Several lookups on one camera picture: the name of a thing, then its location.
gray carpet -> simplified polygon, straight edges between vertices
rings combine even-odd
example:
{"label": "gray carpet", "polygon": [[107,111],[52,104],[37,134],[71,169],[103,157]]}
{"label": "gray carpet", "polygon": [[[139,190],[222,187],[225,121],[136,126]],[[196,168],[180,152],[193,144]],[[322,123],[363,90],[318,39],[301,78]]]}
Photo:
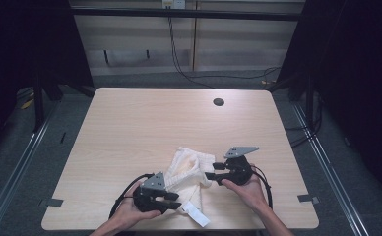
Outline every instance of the gray carpet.
{"label": "gray carpet", "polygon": [[[272,81],[277,72],[268,76]],[[199,75],[228,75],[252,77],[263,72],[206,72]],[[195,81],[216,89],[264,89],[263,78],[199,78]],[[198,88],[209,89],[192,83],[177,73],[103,76],[95,78],[95,86],[126,88]],[[41,141],[32,163],[21,182],[7,212],[0,223],[0,235],[86,235],[88,231],[44,231],[41,220],[45,208],[38,204],[52,196],[54,188],[76,140],[78,131],[87,113],[91,99],[70,88],[63,88],[64,97],[51,117],[49,127]],[[287,90],[273,94],[285,127],[299,127],[292,104],[287,99]],[[16,108],[0,144],[0,190],[29,141],[33,127],[32,107]],[[302,130],[288,130],[290,141],[303,137]],[[353,204],[361,214],[370,235],[382,235],[382,187],[363,166],[354,147],[348,147],[344,134],[323,110],[323,122],[318,137],[339,174]],[[320,167],[314,151],[307,143],[293,149],[310,195],[318,197],[315,205],[320,225],[313,230],[296,230],[296,235],[353,235],[350,225]]]}

wooden table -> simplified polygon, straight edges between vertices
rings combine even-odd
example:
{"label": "wooden table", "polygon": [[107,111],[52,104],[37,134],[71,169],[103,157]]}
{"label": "wooden table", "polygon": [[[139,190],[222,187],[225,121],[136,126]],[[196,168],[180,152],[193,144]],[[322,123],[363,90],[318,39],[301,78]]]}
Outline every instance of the wooden table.
{"label": "wooden table", "polygon": [[[224,101],[214,105],[215,98]],[[224,161],[233,146],[260,147],[246,155],[266,174],[274,211],[289,228],[315,228],[318,218],[281,118],[267,91],[183,88],[100,88],[70,153],[42,221],[46,230],[96,229],[115,199],[139,175],[166,171],[178,147]],[[204,229],[264,228],[231,190],[202,189]],[[169,210],[132,230],[201,230],[190,217]]]}

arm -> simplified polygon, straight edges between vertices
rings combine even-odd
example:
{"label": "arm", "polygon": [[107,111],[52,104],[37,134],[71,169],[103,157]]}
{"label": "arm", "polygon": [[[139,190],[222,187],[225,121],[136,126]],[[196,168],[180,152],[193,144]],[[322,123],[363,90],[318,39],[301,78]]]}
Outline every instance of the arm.
{"label": "arm", "polygon": [[133,203],[133,192],[141,184],[136,182],[135,185],[126,193],[126,198],[121,202],[115,214],[100,226],[91,236],[111,236],[118,232],[126,230],[142,219],[155,218],[161,215],[159,210],[140,212]]}
{"label": "arm", "polygon": [[293,235],[268,206],[264,192],[262,191],[261,181],[256,175],[252,175],[249,181],[242,186],[238,186],[227,179],[223,179],[222,184],[228,189],[233,190],[243,199],[243,201],[259,216],[271,235]]}

person's right hand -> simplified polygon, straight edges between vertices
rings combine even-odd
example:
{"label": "person's right hand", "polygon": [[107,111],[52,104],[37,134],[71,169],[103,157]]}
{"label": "person's right hand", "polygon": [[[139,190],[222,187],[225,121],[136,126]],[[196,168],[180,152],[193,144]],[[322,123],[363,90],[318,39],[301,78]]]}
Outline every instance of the person's right hand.
{"label": "person's right hand", "polygon": [[233,190],[252,209],[256,207],[263,207],[268,204],[265,199],[264,192],[262,191],[261,181],[254,174],[252,174],[246,184],[241,186],[236,185],[227,179],[222,179],[222,184],[224,184],[228,189]]}

person's left hand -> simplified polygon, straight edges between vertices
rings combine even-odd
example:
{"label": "person's left hand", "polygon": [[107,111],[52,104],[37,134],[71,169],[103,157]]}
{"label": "person's left hand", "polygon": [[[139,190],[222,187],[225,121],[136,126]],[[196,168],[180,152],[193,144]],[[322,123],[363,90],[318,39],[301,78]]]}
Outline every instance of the person's left hand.
{"label": "person's left hand", "polygon": [[159,210],[141,212],[136,208],[131,197],[133,197],[133,192],[135,192],[136,188],[141,184],[142,182],[138,181],[132,186],[126,193],[125,199],[121,202],[114,215],[92,235],[114,235],[133,227],[133,225],[143,219],[152,219],[161,215]]}

